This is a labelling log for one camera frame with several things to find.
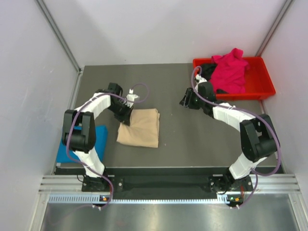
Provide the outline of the black t shirt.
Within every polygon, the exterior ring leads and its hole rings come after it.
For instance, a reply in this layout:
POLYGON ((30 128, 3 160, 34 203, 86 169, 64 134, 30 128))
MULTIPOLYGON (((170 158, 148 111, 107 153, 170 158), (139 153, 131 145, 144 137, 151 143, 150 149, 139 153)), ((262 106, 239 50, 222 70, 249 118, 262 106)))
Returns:
POLYGON ((230 73, 225 70, 222 65, 204 63, 201 64, 201 69, 198 69, 197 74, 200 74, 208 82, 212 84, 213 91, 217 94, 229 94, 227 90, 229 89, 228 84, 230 73))

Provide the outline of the folded blue t shirt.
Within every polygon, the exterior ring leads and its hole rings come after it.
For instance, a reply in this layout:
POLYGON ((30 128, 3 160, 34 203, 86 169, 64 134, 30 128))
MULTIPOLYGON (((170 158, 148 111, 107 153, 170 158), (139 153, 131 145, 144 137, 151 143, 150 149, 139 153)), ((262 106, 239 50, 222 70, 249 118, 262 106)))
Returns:
MULTIPOLYGON (((96 131, 96 143, 95 143, 95 150, 97 155, 101 161, 103 161, 104 151, 106 147, 106 142, 108 138, 108 130, 105 125, 100 125, 95 127, 96 131)), ((57 163, 66 164, 66 163, 74 163, 67 154, 66 154, 66 147, 60 142, 58 152, 57 152, 57 163)))

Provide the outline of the aluminium frame rail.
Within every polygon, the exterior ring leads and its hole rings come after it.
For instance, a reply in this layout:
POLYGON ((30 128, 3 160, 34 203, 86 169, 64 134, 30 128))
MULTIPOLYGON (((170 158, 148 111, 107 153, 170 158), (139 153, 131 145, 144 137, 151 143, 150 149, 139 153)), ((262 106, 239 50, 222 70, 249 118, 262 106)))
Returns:
POLYGON ((78 193, 81 192, 83 183, 82 177, 75 175, 46 175, 43 176, 40 193, 78 193))

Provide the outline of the red plastic bin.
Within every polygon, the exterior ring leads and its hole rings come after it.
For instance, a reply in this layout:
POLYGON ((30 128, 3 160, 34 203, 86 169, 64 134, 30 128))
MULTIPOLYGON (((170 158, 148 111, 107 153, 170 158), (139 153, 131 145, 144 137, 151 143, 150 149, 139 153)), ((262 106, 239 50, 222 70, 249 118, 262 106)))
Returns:
POLYGON ((261 57, 244 57, 250 68, 245 71, 245 93, 217 94, 216 98, 225 101, 265 100, 276 94, 266 65, 261 57))

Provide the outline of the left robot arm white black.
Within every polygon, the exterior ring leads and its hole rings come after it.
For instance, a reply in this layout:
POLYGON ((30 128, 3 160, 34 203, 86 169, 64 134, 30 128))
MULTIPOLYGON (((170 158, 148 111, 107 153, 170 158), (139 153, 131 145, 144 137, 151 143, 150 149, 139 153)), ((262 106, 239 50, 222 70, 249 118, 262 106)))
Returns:
POLYGON ((62 144, 67 157, 81 164, 88 177, 93 178, 92 185, 99 191, 109 186, 109 179, 103 175, 105 166, 95 149, 96 118, 109 110, 119 122, 129 125, 134 103, 139 99, 133 89, 126 97, 123 89, 116 83, 110 83, 105 90, 97 90, 89 100, 74 110, 66 110, 62 129, 62 144))

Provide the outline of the pink t shirt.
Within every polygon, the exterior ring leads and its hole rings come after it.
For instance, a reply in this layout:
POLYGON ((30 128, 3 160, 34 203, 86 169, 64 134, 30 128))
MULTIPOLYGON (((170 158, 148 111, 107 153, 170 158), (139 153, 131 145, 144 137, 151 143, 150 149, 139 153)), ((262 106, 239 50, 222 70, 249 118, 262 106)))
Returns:
POLYGON ((243 58, 244 51, 234 48, 225 55, 213 55, 211 63, 216 65, 210 82, 219 94, 245 93, 245 71, 250 68, 243 58))

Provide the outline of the beige t shirt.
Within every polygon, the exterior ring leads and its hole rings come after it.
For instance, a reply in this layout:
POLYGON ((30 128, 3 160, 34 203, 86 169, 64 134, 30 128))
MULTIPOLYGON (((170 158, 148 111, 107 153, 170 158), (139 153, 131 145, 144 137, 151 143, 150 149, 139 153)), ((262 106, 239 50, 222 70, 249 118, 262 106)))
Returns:
POLYGON ((122 145, 158 148, 159 118, 157 109, 134 109, 130 125, 120 124, 116 141, 122 145))

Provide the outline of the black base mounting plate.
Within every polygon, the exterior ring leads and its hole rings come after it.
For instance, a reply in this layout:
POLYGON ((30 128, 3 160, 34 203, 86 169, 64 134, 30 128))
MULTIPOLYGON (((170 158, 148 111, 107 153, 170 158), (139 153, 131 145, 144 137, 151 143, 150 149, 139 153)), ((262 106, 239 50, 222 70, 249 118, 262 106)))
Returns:
POLYGON ((225 167, 110 167, 103 175, 119 192, 136 188, 200 188, 214 193, 252 190, 249 176, 234 180, 225 167))

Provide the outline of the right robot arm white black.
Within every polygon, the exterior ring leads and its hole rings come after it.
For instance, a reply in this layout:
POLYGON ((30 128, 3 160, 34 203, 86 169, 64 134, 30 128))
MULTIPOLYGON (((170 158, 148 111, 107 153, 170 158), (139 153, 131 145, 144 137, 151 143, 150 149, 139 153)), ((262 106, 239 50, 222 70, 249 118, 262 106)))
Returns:
POLYGON ((194 88, 187 88, 180 105, 194 110, 202 109, 209 117, 224 122, 240 133, 242 153, 229 167, 224 179, 229 190, 237 190, 251 170, 280 151, 280 142, 267 114, 256 115, 217 100, 209 82, 200 81, 194 88))

